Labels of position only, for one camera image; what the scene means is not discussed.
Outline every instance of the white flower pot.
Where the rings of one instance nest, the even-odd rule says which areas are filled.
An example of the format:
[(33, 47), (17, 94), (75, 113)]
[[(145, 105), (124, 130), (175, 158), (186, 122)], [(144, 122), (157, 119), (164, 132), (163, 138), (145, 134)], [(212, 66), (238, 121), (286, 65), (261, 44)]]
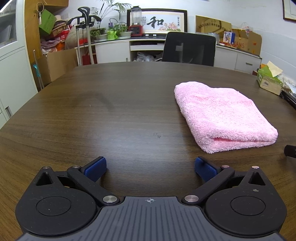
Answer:
[(131, 37), (132, 32), (123, 32), (118, 35), (118, 39), (129, 39)]
[(99, 42), (104, 42), (107, 41), (107, 34), (102, 34), (96, 37), (96, 40), (98, 40)]

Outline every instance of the gray plastic base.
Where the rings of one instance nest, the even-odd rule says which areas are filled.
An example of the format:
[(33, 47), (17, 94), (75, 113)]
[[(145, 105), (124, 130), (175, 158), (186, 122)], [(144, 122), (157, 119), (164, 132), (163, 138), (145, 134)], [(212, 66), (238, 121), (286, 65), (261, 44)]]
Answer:
[(126, 197), (102, 208), (85, 229), (64, 237), (24, 234), (18, 241), (283, 241), (277, 233), (256, 239), (237, 238), (212, 226), (198, 207), (176, 197)]

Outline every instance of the blue foam pad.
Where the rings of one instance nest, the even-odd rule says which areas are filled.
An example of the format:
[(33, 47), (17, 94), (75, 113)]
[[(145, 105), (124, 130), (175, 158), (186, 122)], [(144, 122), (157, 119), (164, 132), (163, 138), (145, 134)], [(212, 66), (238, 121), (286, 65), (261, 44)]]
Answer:
[(96, 182), (107, 170), (107, 161), (103, 157), (85, 169), (84, 175)]
[(196, 158), (194, 164), (195, 172), (205, 181), (207, 182), (214, 176), (216, 176), (217, 170), (213, 168), (208, 163), (204, 162), (201, 158)]

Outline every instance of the silver bolt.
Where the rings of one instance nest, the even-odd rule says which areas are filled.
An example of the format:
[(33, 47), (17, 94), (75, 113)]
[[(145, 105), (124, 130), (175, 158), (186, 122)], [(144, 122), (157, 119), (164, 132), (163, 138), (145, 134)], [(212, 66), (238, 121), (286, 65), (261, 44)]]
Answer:
[(195, 195), (187, 195), (184, 199), (187, 202), (197, 202), (199, 200), (199, 197)]
[(117, 201), (117, 197), (115, 197), (113, 195), (105, 196), (105, 197), (103, 197), (103, 201), (106, 203), (114, 203)]

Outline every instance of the blender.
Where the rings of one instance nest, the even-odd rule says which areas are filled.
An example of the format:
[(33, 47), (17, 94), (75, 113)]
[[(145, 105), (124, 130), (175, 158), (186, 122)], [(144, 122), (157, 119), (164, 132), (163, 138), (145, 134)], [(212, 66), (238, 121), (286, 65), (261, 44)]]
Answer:
[(142, 21), (142, 9), (139, 6), (131, 8), (131, 19), (132, 25), (129, 26), (128, 30), (132, 32), (132, 37), (142, 37), (143, 35), (143, 26)]

